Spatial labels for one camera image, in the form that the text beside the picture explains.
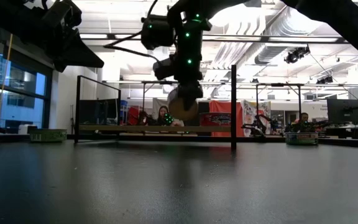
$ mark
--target black table surface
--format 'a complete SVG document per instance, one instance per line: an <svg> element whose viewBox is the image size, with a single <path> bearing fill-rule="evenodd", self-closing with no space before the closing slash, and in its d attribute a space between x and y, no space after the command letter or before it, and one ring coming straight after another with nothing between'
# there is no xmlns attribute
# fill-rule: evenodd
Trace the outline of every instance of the black table surface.
<svg viewBox="0 0 358 224"><path fill-rule="evenodd" d="M0 144L0 223L358 223L358 148Z"/></svg>

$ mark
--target ceiling duct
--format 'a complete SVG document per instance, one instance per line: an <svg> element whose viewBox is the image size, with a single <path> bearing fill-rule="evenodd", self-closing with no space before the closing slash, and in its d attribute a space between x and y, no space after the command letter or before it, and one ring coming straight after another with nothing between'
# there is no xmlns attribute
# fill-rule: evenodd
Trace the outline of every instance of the ceiling duct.
<svg viewBox="0 0 358 224"><path fill-rule="evenodd" d="M264 35L269 36L292 36L309 35L321 25L318 21L312 21L306 16L300 14L297 10L286 7L271 26L266 28ZM254 76L272 61L273 58L280 55L288 47L274 46L274 44L252 44L247 53L237 63L239 66L247 63L256 63L260 67L240 67L239 73L246 74L247 77Z"/></svg>

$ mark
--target computer monitor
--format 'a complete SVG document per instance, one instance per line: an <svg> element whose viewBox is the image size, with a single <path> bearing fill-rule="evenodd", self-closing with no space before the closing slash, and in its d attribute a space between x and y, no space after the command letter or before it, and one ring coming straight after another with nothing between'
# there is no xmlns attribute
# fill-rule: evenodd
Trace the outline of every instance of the computer monitor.
<svg viewBox="0 0 358 224"><path fill-rule="evenodd" d="M327 99L327 107L329 122L358 124L358 109L349 110L358 107L358 100Z"/></svg>

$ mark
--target ceiling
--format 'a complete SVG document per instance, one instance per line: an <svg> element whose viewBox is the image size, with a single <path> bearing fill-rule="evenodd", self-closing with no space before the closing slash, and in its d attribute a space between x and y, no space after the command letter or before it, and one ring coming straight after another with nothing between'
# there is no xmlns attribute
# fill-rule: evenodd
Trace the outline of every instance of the ceiling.
<svg viewBox="0 0 358 224"><path fill-rule="evenodd" d="M73 0L83 11L83 22L78 27L82 34L138 32L142 28L140 19L146 16L152 1ZM165 15L167 7L175 3L176 0L159 0L153 9L153 14ZM285 5L278 0L262 0L262 8L243 5L226 9L227 13L220 12L216 15L213 24L218 26L214 26L207 34L339 37L339 34L327 24L310 21L296 11L284 7ZM99 51L102 50L101 46L110 43L111 40L84 40L84 42L95 51ZM119 46L153 54L159 60L167 58L172 50L161 47L154 52L148 52L140 41L127 41ZM245 83L249 83L253 78L266 83L316 83L318 78L327 74L333 75L339 83L347 83L349 70L357 69L358 51L349 44L310 44L311 55L294 64L284 62L283 58L288 51L297 46L306 46L306 44L283 44L278 47L274 44L203 42L203 81L228 81L229 71L225 69L228 69L232 63L239 66L237 81ZM255 57L260 58L263 52L271 58L266 64L256 64ZM120 58L123 80L156 80L152 75L152 64L155 62L153 59L126 52L114 52L114 55ZM212 94L213 90L214 88L208 88L207 95Z"/></svg>

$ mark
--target window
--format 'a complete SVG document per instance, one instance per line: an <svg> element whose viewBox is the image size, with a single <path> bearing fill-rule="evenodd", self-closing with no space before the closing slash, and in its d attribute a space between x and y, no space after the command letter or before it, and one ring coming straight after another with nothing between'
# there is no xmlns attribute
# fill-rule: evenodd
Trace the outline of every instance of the window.
<svg viewBox="0 0 358 224"><path fill-rule="evenodd" d="M0 112L0 127L14 129L10 133L17 133L19 125L34 124L42 128L44 114L44 100L17 93L0 90L2 107Z"/></svg>
<svg viewBox="0 0 358 224"><path fill-rule="evenodd" d="M6 69L6 59L0 55L0 84L5 77L5 85L23 91L45 96L46 77L41 73L30 71L13 62L9 62Z"/></svg>

